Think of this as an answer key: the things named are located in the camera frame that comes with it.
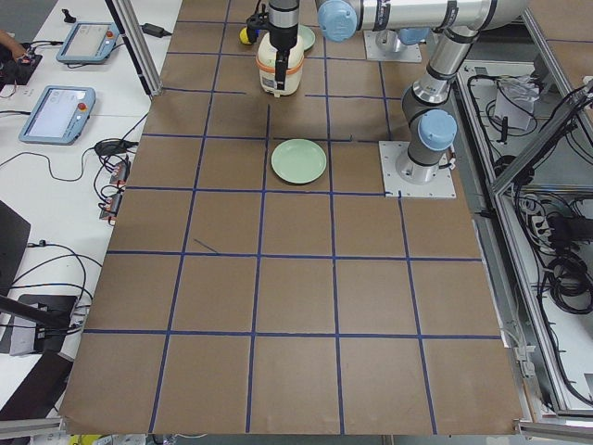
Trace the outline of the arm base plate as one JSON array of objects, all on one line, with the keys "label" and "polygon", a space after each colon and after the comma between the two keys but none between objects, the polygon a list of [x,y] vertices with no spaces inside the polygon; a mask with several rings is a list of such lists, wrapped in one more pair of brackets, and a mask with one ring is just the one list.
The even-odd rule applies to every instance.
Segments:
[{"label": "arm base plate", "polygon": [[384,191],[387,197],[453,199],[457,197],[447,152],[433,166],[409,158],[407,141],[380,141]]},{"label": "arm base plate", "polygon": [[365,31],[366,58],[371,61],[420,63],[422,54],[419,43],[423,38],[407,30]]}]

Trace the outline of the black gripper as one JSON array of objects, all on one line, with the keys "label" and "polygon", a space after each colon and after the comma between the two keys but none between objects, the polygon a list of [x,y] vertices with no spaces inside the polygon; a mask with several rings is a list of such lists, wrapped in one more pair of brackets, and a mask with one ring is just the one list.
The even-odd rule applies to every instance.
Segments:
[{"label": "black gripper", "polygon": [[[275,58],[274,80],[276,89],[285,89],[287,51],[297,44],[299,1],[270,0],[268,3],[270,42],[278,50]],[[246,20],[246,39],[255,43],[259,32],[265,29],[265,18],[252,15]]]}]

